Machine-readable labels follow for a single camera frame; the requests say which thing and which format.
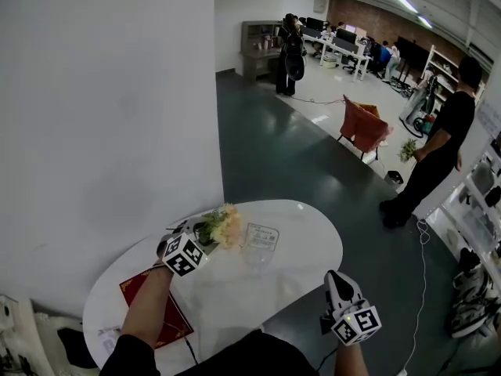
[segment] round white tabletop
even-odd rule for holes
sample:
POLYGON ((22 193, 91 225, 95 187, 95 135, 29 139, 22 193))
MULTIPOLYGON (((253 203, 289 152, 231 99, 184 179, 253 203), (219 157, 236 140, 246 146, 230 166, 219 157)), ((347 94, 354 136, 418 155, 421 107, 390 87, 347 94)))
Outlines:
MULTIPOLYGON (((333 224, 307 204, 255 201, 236 206, 243 216, 243 239, 249 223, 275 229, 279 237, 269 263, 260 269, 249 265, 245 250, 218 247, 204 267, 172 281, 171 293, 195 330, 188 339, 199 362, 322 285, 326 271, 338 270, 343 257, 333 224)), ((96 281, 87 298, 85 341, 100 368, 109 355, 99 331, 121 327, 128 310, 119 284, 151 267, 165 233, 149 236, 125 252, 96 281)), ((162 375, 194 365, 182 339, 157 349, 155 359, 162 375)))

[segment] floor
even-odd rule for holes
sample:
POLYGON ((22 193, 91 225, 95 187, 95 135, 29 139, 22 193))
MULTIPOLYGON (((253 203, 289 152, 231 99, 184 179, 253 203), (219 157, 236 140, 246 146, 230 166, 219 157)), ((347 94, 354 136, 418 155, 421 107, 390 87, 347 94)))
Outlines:
MULTIPOLYGON (((312 52, 309 44, 307 44, 307 50, 312 52)), ((416 139, 405 130, 398 119, 407 100, 374 74, 367 73, 363 81, 358 79, 357 82, 352 82, 353 76, 341 66, 327 69, 320 66, 319 59, 313 58, 311 54, 306 57, 305 76, 296 83, 295 99, 286 96, 279 96, 279 98, 336 139, 341 135, 339 130, 344 120, 344 104, 341 102, 327 105, 315 104, 310 99, 316 102, 333 102, 346 95, 355 102, 377 105, 381 119, 393 127, 393 132, 387 138, 387 146, 381 146, 379 149, 380 160, 372 161, 369 166, 380 177, 384 177, 388 170, 398 171, 404 179, 404 184, 400 187, 402 189, 410 177, 414 160, 404 164, 400 161, 398 153, 404 142, 410 138, 416 139)), ((258 84, 269 90, 275 88, 266 80, 258 84)), ((418 139, 416 142, 418 146, 422 146, 424 141, 425 139, 418 139)), ((361 152, 346 139, 341 139, 340 142, 360 157, 361 152)))
MULTIPOLYGON (((369 372, 372 376, 396 375, 413 347, 423 287, 416 225, 408 222, 400 230, 388 231, 381 223, 377 205, 396 192, 330 132, 277 99, 273 92, 236 74, 217 76, 217 90, 225 200, 294 199, 329 218, 343 241, 340 270, 357 280, 377 307, 383 324, 362 344, 369 372)), ((298 83, 297 96, 301 94, 298 83)), ((328 100, 339 96, 325 92, 305 97, 328 100)), ((370 102, 383 104, 371 97, 370 102)), ((395 93, 395 98, 389 99, 395 99, 397 110, 399 96, 395 93)), ((318 106, 307 107, 318 110, 318 106)), ((458 344, 444 332, 457 264, 433 230, 430 235, 424 249, 429 281, 426 304, 416 351, 407 367, 410 375, 436 375, 458 344)), ((318 319, 325 310, 323 290, 318 288, 266 322, 265 329, 297 346, 317 367, 337 344, 333 335, 320 335, 318 319)), ((331 357, 321 374, 332 373, 331 357)))

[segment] dark green floor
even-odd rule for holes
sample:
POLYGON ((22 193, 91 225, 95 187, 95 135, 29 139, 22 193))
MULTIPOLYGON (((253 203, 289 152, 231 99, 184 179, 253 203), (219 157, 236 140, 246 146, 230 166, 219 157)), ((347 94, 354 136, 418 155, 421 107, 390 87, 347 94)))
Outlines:
MULTIPOLYGON (((319 209, 343 241, 340 270, 355 279, 383 328, 362 343, 372 376, 398 373, 413 345, 423 288, 419 234, 409 222, 386 230, 377 205, 395 192, 315 124, 235 74, 217 76, 218 120, 225 200, 233 203, 292 199, 319 209)), ((409 375, 435 375, 456 341, 444 332, 457 264, 430 230, 425 247, 426 304, 409 375)), ((297 346, 316 367, 337 344, 321 337, 318 318, 326 309, 317 289, 266 323, 266 330, 297 346)), ((322 374, 333 374, 333 360, 322 374)))

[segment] brick wall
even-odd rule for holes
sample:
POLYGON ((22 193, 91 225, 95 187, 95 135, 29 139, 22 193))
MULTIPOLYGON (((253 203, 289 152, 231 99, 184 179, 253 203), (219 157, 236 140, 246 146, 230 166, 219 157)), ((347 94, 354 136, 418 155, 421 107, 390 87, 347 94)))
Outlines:
POLYGON ((417 23, 356 0, 330 0, 327 19, 332 24, 343 21, 345 24, 361 27, 378 43, 386 40, 391 45, 398 40, 398 36, 402 36, 411 42, 415 40, 417 45, 428 52, 431 45, 435 45, 440 53, 445 54, 456 64, 459 64, 466 55, 452 43, 417 23))

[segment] orange chair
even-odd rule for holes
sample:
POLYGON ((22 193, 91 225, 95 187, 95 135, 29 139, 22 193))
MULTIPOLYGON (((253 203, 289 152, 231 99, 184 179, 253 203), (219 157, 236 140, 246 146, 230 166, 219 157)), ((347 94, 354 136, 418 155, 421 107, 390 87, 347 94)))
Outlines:
POLYGON ((354 147, 362 151, 363 155, 373 150, 376 151, 381 141, 393 132, 393 128, 387 122, 379 118, 377 107, 371 104, 352 102, 344 96, 344 123, 341 127, 341 136, 350 141, 354 147))

